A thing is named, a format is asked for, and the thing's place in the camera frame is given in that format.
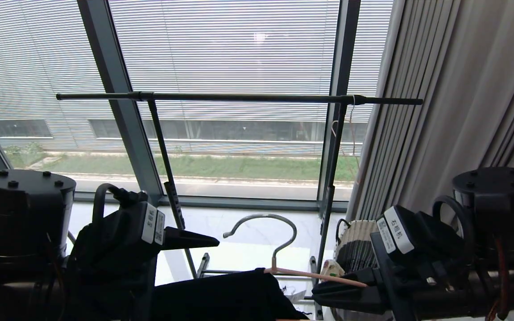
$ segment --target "black garment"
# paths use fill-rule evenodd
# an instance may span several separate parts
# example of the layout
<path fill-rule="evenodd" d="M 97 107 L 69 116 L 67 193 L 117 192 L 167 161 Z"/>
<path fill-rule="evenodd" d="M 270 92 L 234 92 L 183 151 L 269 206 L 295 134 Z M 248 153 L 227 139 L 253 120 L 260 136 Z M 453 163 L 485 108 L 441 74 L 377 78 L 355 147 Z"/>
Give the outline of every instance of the black garment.
<path fill-rule="evenodd" d="M 153 321 L 274 321 L 308 319 L 294 309 L 263 268 L 157 286 Z"/>

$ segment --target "gray curtain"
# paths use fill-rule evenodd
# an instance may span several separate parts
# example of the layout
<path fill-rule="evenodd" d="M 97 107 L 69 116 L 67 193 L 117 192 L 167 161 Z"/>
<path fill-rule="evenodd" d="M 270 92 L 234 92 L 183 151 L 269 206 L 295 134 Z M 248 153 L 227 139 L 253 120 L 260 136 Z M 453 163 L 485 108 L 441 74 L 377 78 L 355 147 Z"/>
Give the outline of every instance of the gray curtain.
<path fill-rule="evenodd" d="M 514 157 L 514 0 L 394 4 L 375 107 L 347 218 L 394 204 L 429 211 L 451 178 Z"/>

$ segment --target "pink hanger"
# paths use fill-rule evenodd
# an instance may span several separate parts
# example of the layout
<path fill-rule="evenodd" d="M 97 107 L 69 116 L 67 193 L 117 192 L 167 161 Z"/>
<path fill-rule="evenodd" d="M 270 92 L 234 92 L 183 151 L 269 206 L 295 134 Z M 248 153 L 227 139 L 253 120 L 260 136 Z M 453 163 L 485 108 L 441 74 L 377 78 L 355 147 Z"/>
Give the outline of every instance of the pink hanger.
<path fill-rule="evenodd" d="M 255 218 L 274 218 L 274 219 L 278 219 L 280 221 L 283 221 L 283 222 L 289 224 L 292 227 L 292 229 L 293 229 L 293 235 L 292 235 L 291 239 L 288 240 L 287 242 L 281 244 L 278 248 L 276 248 L 273 251 L 273 256 L 271 257 L 271 268 L 266 268 L 265 269 L 265 273 L 276 274 L 278 272 L 281 272 L 281 273 L 290 274 L 292 276 L 306 276 L 308 278 L 322 279 L 322 280 L 326 280 L 326 281 L 334 281 L 334 282 L 349 284 L 351 286 L 356 286 L 356 287 L 367 287 L 368 286 L 366 283 L 362 283 L 362 282 L 358 282 L 358 281 L 354 281 L 354 280 L 349 280 L 349 279 L 345 279 L 345 278 L 338 278 L 337 276 L 323 276 L 322 274 L 317 274 L 317 273 L 288 270 L 286 268 L 278 268 L 277 267 L 277 253 L 280 250 L 283 250 L 285 247 L 289 246 L 294 241 L 294 239 L 296 238 L 296 233 L 297 233 L 296 232 L 296 226 L 294 225 L 294 223 L 291 222 L 289 219 L 284 218 L 284 217 L 282 217 L 280 215 L 276 215 L 276 214 L 253 214 L 253 215 L 246 216 L 246 217 L 242 218 L 241 220 L 239 220 L 237 223 L 235 223 L 233 229 L 230 232 L 223 233 L 223 238 L 228 238 L 229 236 L 233 235 L 235 233 L 235 231 L 237 230 L 237 228 L 243 222 L 249 221 L 250 219 L 255 219 Z"/>

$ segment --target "hanger hanging on rack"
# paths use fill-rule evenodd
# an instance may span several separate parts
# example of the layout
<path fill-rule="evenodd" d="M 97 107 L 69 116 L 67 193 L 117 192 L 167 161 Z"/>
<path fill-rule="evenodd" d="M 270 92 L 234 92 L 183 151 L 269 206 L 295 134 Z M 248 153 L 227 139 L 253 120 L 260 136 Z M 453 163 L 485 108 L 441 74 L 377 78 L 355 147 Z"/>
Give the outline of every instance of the hanger hanging on rack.
<path fill-rule="evenodd" d="M 281 273 L 290 274 L 292 276 L 306 276 L 308 278 L 322 279 L 322 280 L 326 280 L 326 281 L 334 281 L 334 282 L 344 283 L 344 284 L 348 284 L 348 285 L 356 286 L 356 287 L 367 287 L 368 286 L 366 283 L 349 280 L 349 279 L 345 279 L 345 278 L 338 278 L 336 276 L 323 276 L 322 274 L 317 274 L 317 273 L 288 270 L 286 268 L 278 268 L 277 267 L 277 253 L 280 250 L 283 250 L 285 247 L 289 246 L 294 241 L 294 239 L 296 238 L 297 231 L 296 231 L 296 226 L 294 225 L 294 223 L 292 221 L 290 221 L 289 219 L 287 219 L 285 217 L 277 215 L 277 214 L 253 214 L 253 215 L 246 216 L 246 217 L 240 219 L 239 221 L 237 221 L 237 223 L 235 223 L 235 225 L 231 231 L 223 233 L 223 238 L 228 238 L 229 236 L 233 235 L 235 233 L 235 231 L 237 230 L 237 228 L 244 222 L 249 221 L 250 219 L 256 219 L 256 218 L 278 219 L 280 221 L 283 221 L 283 222 L 289 224 L 293 230 L 291 239 L 288 240 L 287 242 L 281 244 L 273 251 L 273 256 L 271 257 L 271 268 L 266 268 L 265 273 L 276 274 L 278 272 L 281 272 Z"/>

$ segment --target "metal hook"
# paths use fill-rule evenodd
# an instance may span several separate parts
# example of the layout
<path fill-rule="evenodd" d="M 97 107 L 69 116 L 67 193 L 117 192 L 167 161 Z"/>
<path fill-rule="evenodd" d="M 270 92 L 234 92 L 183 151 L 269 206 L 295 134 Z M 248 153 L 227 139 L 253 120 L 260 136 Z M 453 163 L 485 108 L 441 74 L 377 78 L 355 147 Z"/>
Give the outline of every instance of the metal hook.
<path fill-rule="evenodd" d="M 277 253 L 280 250 L 283 250 L 285 247 L 289 246 L 294 241 L 294 239 L 296 238 L 296 226 L 289 219 L 284 218 L 281 215 L 277 215 L 277 214 L 253 214 L 253 215 L 249 215 L 249 216 L 246 216 L 246 217 L 240 219 L 239 221 L 237 221 L 237 223 L 235 223 L 233 229 L 230 232 L 223 233 L 223 238 L 228 238 L 229 236 L 233 235 L 235 233 L 235 231 L 237 230 L 237 228 L 241 224 L 243 224 L 245 221 L 249 221 L 250 219 L 254 219 L 254 218 L 274 218 L 274 219 L 278 219 L 280 221 L 283 221 L 283 222 L 289 224 L 292 227 L 292 229 L 293 229 L 293 235 L 292 235 L 291 239 L 288 240 L 287 242 L 281 244 L 279 247 L 277 247 L 273 251 L 273 257 L 271 258 L 271 270 L 275 271 L 277 269 Z"/>

